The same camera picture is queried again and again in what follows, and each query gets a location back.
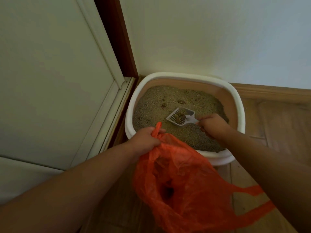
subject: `wooden door frame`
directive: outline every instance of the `wooden door frame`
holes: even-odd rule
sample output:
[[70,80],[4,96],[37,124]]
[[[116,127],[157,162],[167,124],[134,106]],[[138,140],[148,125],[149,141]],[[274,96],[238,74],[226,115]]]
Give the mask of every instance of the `wooden door frame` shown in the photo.
[[124,77],[138,78],[120,0],[94,0]]

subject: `forearm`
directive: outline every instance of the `forearm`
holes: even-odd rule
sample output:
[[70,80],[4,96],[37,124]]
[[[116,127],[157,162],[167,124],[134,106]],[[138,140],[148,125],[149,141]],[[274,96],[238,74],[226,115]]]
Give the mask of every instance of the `forearm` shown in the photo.
[[223,142],[297,230],[311,227],[311,167],[234,130]]
[[126,143],[53,177],[0,208],[1,232],[75,232],[132,162]]

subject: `white wall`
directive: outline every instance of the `white wall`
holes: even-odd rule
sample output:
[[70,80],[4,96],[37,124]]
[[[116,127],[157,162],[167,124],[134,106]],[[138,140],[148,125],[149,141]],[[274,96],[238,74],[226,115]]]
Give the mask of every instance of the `white wall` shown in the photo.
[[311,89],[311,0],[120,0],[139,74]]

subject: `litter box rim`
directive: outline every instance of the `litter box rim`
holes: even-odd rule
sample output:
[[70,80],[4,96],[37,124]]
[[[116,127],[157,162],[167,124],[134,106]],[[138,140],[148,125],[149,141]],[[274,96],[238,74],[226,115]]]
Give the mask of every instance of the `litter box rim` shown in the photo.
[[[140,93],[140,91],[146,85],[147,82],[155,80],[155,79],[177,79],[177,80],[181,79],[181,80],[186,80],[186,81],[213,84],[213,85],[226,89],[232,95],[234,102],[235,102],[236,109],[237,109],[237,116],[238,116],[237,131],[241,133],[245,133],[245,112],[244,112],[243,103],[242,103],[239,93],[230,83],[222,79],[214,78],[210,76],[173,73],[173,72],[157,72],[157,73],[153,73],[153,74],[146,76],[139,83],[139,85],[135,89],[130,99],[130,103],[128,105],[126,116],[125,116],[125,133],[128,139],[133,137],[134,134],[136,133],[133,127],[132,121],[133,121],[134,105],[135,105],[135,101],[137,100],[138,94]],[[233,157],[233,155],[228,149],[220,151],[219,153],[202,151],[202,150],[197,150],[197,152],[199,152],[204,157],[208,158],[213,166],[225,165],[235,160],[235,158]]]

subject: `wooden floor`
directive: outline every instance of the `wooden floor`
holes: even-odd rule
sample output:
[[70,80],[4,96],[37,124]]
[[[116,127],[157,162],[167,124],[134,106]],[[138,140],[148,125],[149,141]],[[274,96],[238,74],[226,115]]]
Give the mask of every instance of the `wooden floor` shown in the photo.
[[[308,104],[295,104],[261,99],[242,98],[246,114],[246,134],[257,142],[311,165],[311,113]],[[121,134],[118,141],[126,138]],[[128,167],[110,189],[81,232],[163,232],[156,226],[150,209],[141,202],[131,187],[135,164]],[[234,161],[217,168],[220,175],[240,187],[255,185],[254,179]],[[243,214],[268,200],[266,195],[251,197],[234,194],[236,214]],[[296,232],[275,209],[252,226],[235,232]]]

